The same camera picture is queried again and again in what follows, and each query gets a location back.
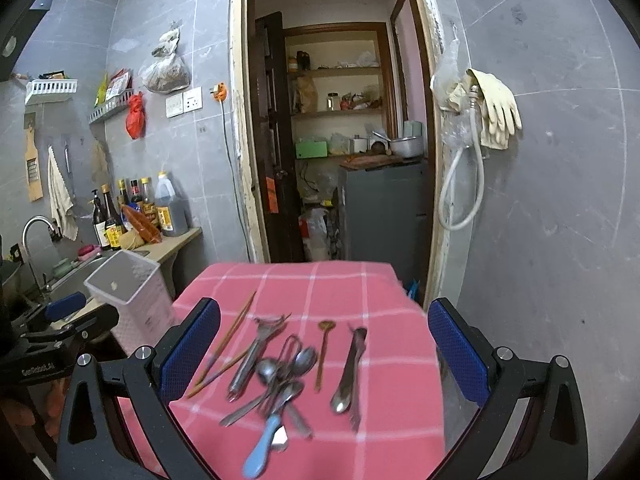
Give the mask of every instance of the electrical outlet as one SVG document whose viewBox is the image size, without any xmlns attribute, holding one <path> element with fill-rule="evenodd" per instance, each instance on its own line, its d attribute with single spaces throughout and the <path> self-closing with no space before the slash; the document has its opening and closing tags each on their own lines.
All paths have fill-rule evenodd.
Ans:
<svg viewBox="0 0 640 480">
<path fill-rule="evenodd" d="M 165 101 L 166 116 L 175 117 L 184 113 L 184 107 L 182 105 L 182 94 L 173 95 L 168 97 Z"/>
<path fill-rule="evenodd" d="M 202 108 L 202 87 L 198 86 L 197 88 L 187 90 L 182 94 L 182 98 L 185 112 L 193 112 L 194 110 Z"/>
</svg>

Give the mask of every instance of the bottle label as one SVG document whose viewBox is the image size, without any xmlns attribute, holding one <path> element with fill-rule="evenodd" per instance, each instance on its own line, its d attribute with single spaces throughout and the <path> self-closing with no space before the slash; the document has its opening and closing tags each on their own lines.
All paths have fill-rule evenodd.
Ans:
<svg viewBox="0 0 640 480">
<path fill-rule="evenodd" d="M 156 211 L 156 206 L 154 204 L 143 203 L 142 211 L 146 215 L 146 217 L 149 218 L 149 221 L 153 225 L 158 227 L 159 222 L 158 222 L 158 212 Z"/>
<path fill-rule="evenodd" d="M 160 227 L 163 231 L 173 231 L 174 224 L 171 222 L 171 215 L 169 214 L 168 207 L 158 207 L 158 219 L 160 220 Z"/>
<path fill-rule="evenodd" d="M 98 243 L 100 247 L 109 247 L 111 242 L 107 238 L 107 235 L 104 232 L 104 222 L 94 225 L 95 235 L 98 238 Z"/>
<path fill-rule="evenodd" d="M 120 235 L 122 234 L 122 227 L 119 225 L 112 225 L 107 227 L 107 238 L 109 239 L 109 244 L 111 245 L 111 249 L 119 249 L 120 248 Z"/>
</svg>

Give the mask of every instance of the dark wooden door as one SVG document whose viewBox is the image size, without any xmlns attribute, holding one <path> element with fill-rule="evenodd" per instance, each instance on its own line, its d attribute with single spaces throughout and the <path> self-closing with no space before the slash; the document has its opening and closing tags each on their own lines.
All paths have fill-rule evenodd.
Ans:
<svg viewBox="0 0 640 480">
<path fill-rule="evenodd" d="M 269 254 L 274 263 L 303 262 L 282 13 L 255 21 L 250 49 L 255 158 Z"/>
</svg>

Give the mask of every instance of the white bottle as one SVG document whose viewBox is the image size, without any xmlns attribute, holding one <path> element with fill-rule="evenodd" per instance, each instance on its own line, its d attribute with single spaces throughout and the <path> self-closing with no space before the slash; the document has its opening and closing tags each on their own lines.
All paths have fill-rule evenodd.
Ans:
<svg viewBox="0 0 640 480">
<path fill-rule="evenodd" d="M 174 185 L 166 176 L 165 171 L 158 173 L 156 209 L 163 235 L 180 236 L 189 230 L 184 206 L 176 195 Z"/>
</svg>

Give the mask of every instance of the screw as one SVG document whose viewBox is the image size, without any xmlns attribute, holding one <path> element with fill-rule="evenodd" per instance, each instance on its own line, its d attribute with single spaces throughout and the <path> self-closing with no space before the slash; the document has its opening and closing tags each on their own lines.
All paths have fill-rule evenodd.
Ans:
<svg viewBox="0 0 640 480">
<path fill-rule="evenodd" d="M 556 364 L 561 368 L 567 368 L 569 366 L 569 359 L 563 355 L 559 355 L 556 357 Z"/>
<path fill-rule="evenodd" d="M 138 359 L 146 359 L 151 355 L 151 347 L 150 346 L 141 346 L 136 350 L 136 358 Z"/>
<path fill-rule="evenodd" d="M 498 357 L 503 361 L 508 361 L 513 357 L 513 352 L 511 351 L 510 348 L 507 348 L 506 346 L 501 346 L 500 348 L 497 349 L 495 353 L 498 354 Z"/>
<path fill-rule="evenodd" d="M 91 356 L 89 354 L 82 354 L 78 358 L 78 364 L 80 366 L 87 366 L 91 362 Z"/>
</svg>

